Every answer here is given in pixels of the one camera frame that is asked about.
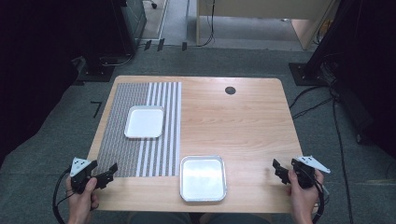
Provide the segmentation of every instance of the wooden table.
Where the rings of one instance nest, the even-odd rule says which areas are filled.
[[[291,24],[294,31],[303,49],[308,49],[332,11],[334,2],[335,0],[216,0],[214,16],[293,19]],[[212,4],[211,0],[197,0],[196,45],[200,45],[200,17],[212,15]]]
[[[276,78],[117,77],[88,156],[96,160],[118,83],[179,81],[180,159],[219,155],[227,195],[218,203],[185,203],[179,176],[116,177],[97,190],[101,210],[288,213],[286,186],[273,159],[290,168],[302,155],[281,82]],[[234,87],[235,94],[225,88]]]

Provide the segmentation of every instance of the white tray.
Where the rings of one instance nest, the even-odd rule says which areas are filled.
[[[220,156],[189,156],[180,164],[180,195],[186,202],[218,202],[227,193]]]
[[[129,109],[124,134],[129,138],[156,138],[163,133],[162,106],[135,105]]]

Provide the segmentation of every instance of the black and white striped pattern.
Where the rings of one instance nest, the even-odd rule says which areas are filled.
[[[124,128],[129,108],[164,108],[163,134],[153,139],[130,139]],[[169,176],[179,173],[181,83],[121,83],[117,87],[98,156],[100,174],[117,162],[118,177]]]

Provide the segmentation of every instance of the hand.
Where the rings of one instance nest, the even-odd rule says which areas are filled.
[[[315,170],[315,176],[320,184],[323,184],[323,174]],[[294,170],[289,170],[289,180],[291,183],[290,199],[292,205],[292,215],[298,224],[312,223],[312,211],[318,201],[318,190],[315,186],[309,189],[302,189],[298,183],[297,174]]]
[[[69,198],[69,220],[68,224],[86,224],[91,219],[91,210],[99,206],[99,199],[93,191],[95,190],[97,179],[95,177],[88,181],[82,194],[73,194]],[[67,196],[71,195],[71,178],[66,179]]]

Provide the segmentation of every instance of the cable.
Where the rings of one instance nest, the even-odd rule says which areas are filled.
[[[310,107],[310,108],[308,108],[308,109],[306,109],[306,110],[303,110],[303,111],[297,113],[297,114],[294,115],[292,118],[293,118],[293,119],[297,119],[297,118],[299,118],[299,117],[301,117],[301,116],[304,116],[304,115],[305,115],[306,113],[308,113],[309,111],[314,110],[314,109],[318,108],[318,107],[321,106],[321,105],[325,105],[325,104],[329,103],[331,100],[332,100],[332,97],[329,98],[329,99],[327,99],[327,100],[324,100],[324,101],[320,102],[320,103],[317,104],[317,105],[314,105],[314,106],[312,106],[312,107]]]
[[[323,215],[323,212],[324,212],[324,196],[323,196],[323,186],[320,183],[318,183],[318,181],[316,181],[314,183],[315,183],[314,184],[315,188],[318,190],[318,196],[319,196],[319,201],[320,201],[320,206],[318,208],[318,211],[315,214],[314,218],[312,219],[312,223],[315,224],[318,222],[318,220],[320,219],[320,217]]]
[[[71,170],[71,166],[69,166],[69,168],[67,168],[67,169],[61,174],[61,176],[60,176],[59,179],[58,179],[58,182],[56,183],[55,191],[53,191],[53,196],[52,196],[52,212],[53,212],[53,215],[55,215],[56,219],[58,220],[58,222],[59,222],[60,224],[64,224],[64,220],[62,219],[61,214],[59,213],[58,205],[59,205],[59,203],[63,202],[64,200],[66,200],[67,198],[69,198],[70,196],[72,196],[73,194],[67,196],[66,198],[62,199],[62,200],[61,200],[60,202],[58,202],[58,203],[56,203],[56,196],[58,195],[58,189],[59,189],[59,186],[61,185],[62,179],[64,179],[64,176],[65,176],[66,174],[70,173],[70,170]]]
[[[128,63],[132,58],[134,57],[133,54],[131,54],[129,56],[129,58],[123,62],[123,63],[102,63],[102,66],[107,67],[107,66],[121,66],[121,65],[125,65],[126,63]]]
[[[348,185],[348,181],[347,181],[347,172],[346,172],[346,165],[345,165],[345,159],[344,159],[344,147],[343,147],[343,142],[342,142],[342,138],[341,138],[341,134],[340,134],[340,129],[338,127],[337,116],[335,113],[335,102],[336,102],[336,100],[333,97],[332,116],[334,118],[335,130],[337,131],[338,142],[340,144],[340,150],[341,150],[341,164],[342,164],[343,175],[344,175],[344,180],[345,180],[345,184],[346,184],[346,199],[347,199],[347,209],[348,209],[348,213],[349,213],[349,221],[351,224],[353,224],[352,205],[351,205],[351,201],[350,201],[349,185]]]
[[[213,5],[212,5],[212,22],[209,22],[209,17],[206,17],[207,19],[207,23],[209,24],[209,27],[211,28],[211,32],[210,32],[210,36],[209,38],[206,40],[206,42],[203,45],[198,45],[197,47],[204,47],[206,45],[208,45],[210,42],[212,42],[212,40],[215,41],[215,30],[213,27],[213,17],[215,15],[215,4],[216,4],[216,0],[213,0]]]
[[[296,96],[296,98],[294,99],[294,101],[290,104],[289,109],[291,109],[291,108],[297,103],[297,100],[298,100],[301,96],[303,96],[304,94],[306,94],[306,93],[309,92],[309,91],[312,91],[312,90],[315,90],[315,89],[321,88],[321,87],[325,87],[325,86],[315,86],[315,87],[311,87],[311,88],[308,88],[308,89],[306,89],[306,90],[300,92],[300,93]]]

